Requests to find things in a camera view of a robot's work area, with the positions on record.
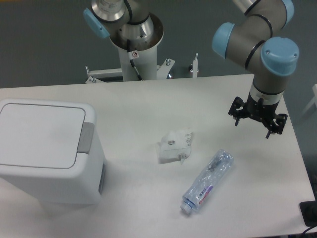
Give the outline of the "second grey blue robot arm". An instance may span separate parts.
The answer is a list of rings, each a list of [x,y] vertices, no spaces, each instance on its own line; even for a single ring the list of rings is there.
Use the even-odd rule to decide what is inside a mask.
[[[90,29],[100,38],[114,35],[125,24],[140,25],[149,17],[146,0],[93,0],[83,11]]]

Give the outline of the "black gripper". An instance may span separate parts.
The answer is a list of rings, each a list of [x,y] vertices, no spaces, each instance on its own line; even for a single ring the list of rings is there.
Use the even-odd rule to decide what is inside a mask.
[[[268,129],[265,138],[268,139],[271,134],[282,134],[288,119],[287,114],[275,113],[278,104],[265,105],[263,99],[255,101],[251,95],[248,96],[246,102],[236,97],[228,114],[235,120],[235,126],[239,124],[240,119],[245,118],[265,122],[265,127]]]

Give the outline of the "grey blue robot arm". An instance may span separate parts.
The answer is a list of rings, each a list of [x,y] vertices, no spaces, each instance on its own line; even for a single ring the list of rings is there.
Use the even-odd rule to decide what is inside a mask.
[[[299,59],[299,47],[276,34],[294,15],[291,0],[236,0],[244,13],[240,25],[223,23],[212,39],[212,49],[224,59],[253,74],[246,101],[236,97],[228,111],[238,124],[250,118],[264,125],[266,137],[282,134],[288,115],[275,112]]]

